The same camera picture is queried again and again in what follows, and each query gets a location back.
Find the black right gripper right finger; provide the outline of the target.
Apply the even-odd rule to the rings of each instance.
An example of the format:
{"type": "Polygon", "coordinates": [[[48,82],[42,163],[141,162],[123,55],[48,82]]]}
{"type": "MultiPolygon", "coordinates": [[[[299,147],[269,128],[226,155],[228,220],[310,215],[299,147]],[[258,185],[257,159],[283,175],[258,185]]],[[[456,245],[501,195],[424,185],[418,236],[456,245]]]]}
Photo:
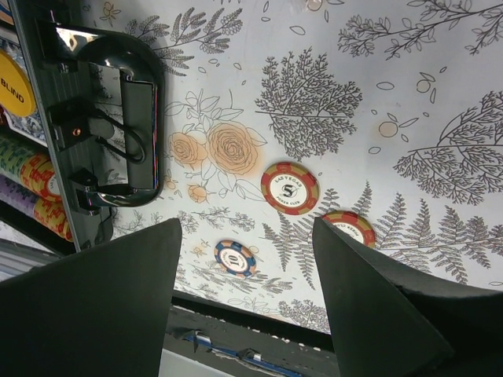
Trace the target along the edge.
{"type": "Polygon", "coordinates": [[[342,376],[501,375],[501,292],[423,273],[321,218],[312,242],[342,376]]]}

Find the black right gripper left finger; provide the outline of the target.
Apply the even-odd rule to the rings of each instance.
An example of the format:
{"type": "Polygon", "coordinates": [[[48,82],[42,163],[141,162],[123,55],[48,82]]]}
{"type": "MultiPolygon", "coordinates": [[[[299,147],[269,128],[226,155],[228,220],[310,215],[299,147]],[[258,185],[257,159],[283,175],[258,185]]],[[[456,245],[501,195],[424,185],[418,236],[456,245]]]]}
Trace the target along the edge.
{"type": "Polygon", "coordinates": [[[2,375],[158,375],[181,243],[172,218],[3,281],[2,375]]]}

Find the orange poker chip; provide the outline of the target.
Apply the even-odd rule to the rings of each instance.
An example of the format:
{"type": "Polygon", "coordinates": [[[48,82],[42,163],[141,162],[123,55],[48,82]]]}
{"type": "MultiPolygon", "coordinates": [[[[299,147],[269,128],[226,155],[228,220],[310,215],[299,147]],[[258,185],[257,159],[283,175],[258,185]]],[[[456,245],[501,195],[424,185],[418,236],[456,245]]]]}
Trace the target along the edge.
{"type": "Polygon", "coordinates": [[[323,215],[322,219],[367,247],[375,247],[376,234],[373,227],[355,212],[335,210],[323,215]]]}
{"type": "Polygon", "coordinates": [[[270,165],[261,177],[261,192],[269,205],[288,215],[310,212],[320,197],[318,180],[308,169],[292,162],[270,165]]]}

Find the black poker set case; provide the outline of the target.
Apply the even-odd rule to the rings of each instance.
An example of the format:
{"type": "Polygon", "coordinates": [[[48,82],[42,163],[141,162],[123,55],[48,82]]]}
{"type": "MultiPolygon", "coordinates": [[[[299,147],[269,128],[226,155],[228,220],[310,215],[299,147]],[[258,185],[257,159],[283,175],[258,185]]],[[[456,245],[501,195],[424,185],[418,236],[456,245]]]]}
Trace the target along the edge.
{"type": "Polygon", "coordinates": [[[11,1],[77,251],[109,241],[112,212],[162,189],[165,78],[134,36],[84,27],[75,1],[11,1]],[[122,118],[94,102],[90,67],[119,74],[122,118]]]}

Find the yellow big blind button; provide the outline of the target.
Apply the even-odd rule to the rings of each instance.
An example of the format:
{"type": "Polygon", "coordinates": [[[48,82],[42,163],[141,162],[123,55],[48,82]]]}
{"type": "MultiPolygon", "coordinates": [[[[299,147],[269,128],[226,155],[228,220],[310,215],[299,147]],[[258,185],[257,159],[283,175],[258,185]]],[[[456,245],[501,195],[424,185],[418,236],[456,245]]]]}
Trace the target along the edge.
{"type": "Polygon", "coordinates": [[[5,52],[1,51],[1,106],[18,117],[35,112],[35,95],[27,75],[5,52]]]}

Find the blue playing card deck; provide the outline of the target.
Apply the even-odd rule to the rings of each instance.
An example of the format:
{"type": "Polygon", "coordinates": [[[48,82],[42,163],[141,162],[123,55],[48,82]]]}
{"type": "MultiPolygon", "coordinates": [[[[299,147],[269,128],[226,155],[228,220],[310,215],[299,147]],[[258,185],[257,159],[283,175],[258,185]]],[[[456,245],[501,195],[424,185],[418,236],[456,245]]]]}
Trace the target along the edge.
{"type": "MultiPolygon", "coordinates": [[[[1,51],[2,50],[5,51],[20,66],[28,77],[28,71],[20,46],[9,39],[1,37],[1,51]]],[[[18,117],[13,113],[8,112],[6,109],[4,109],[4,111],[6,113],[9,127],[12,130],[40,145],[45,147],[47,146],[46,135],[42,127],[42,120],[37,108],[34,113],[27,117],[18,117]]]]}

